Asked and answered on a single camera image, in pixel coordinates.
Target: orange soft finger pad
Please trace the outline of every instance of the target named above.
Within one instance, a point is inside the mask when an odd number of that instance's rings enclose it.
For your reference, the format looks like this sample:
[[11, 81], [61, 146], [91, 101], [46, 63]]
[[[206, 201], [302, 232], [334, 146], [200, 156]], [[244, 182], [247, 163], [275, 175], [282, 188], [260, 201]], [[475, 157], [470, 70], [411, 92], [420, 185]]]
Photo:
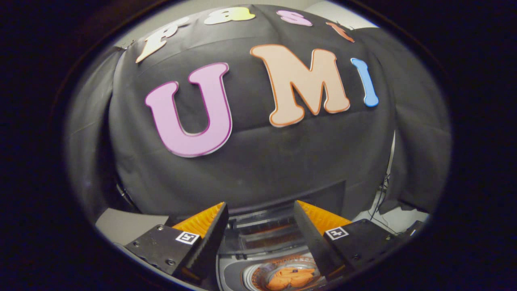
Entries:
[[314, 205], [310, 205], [300, 200], [297, 200], [297, 202], [300, 204], [305, 214], [312, 221], [316, 229], [320, 232], [320, 235], [323, 235], [326, 230], [352, 223], [348, 219], [342, 218], [339, 215], [335, 215], [332, 212], [321, 209]]
[[206, 210], [201, 211], [200, 213], [176, 224], [172, 228], [183, 230], [186, 232], [190, 232], [192, 234], [200, 235], [201, 238], [204, 238], [206, 232], [210, 228], [210, 225], [214, 221], [217, 213], [221, 209], [223, 202], [212, 206]]

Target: pink letter u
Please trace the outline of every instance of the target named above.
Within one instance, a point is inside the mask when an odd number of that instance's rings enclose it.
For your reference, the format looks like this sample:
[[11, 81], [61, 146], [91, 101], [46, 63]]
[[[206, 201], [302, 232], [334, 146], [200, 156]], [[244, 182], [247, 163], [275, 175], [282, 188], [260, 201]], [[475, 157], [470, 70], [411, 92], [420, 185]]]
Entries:
[[223, 75], [228, 72], [227, 63], [214, 63], [193, 71], [189, 82], [197, 84], [208, 116], [208, 126], [197, 134], [190, 134], [181, 126], [174, 94], [178, 82], [165, 83], [145, 97], [151, 107], [156, 128], [165, 147], [182, 157], [196, 157], [218, 150], [230, 137], [232, 116], [224, 91]]

